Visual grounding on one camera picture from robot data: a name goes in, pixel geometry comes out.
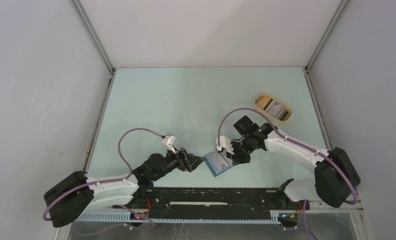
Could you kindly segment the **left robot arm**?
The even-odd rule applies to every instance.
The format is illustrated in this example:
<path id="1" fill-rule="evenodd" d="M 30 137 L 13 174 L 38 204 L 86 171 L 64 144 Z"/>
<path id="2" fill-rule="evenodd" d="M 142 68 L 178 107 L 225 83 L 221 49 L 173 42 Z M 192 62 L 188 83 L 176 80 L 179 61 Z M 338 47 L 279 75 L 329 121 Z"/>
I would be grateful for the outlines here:
<path id="1" fill-rule="evenodd" d="M 87 177 L 81 171 L 75 171 L 44 194 L 47 208 L 43 219 L 60 228 L 82 214 L 106 207 L 129 205 L 138 208 L 154 182 L 174 170 L 193 172 L 203 162 L 203 157 L 181 148 L 175 152 L 168 150 L 165 155 L 153 153 L 126 175 Z"/>

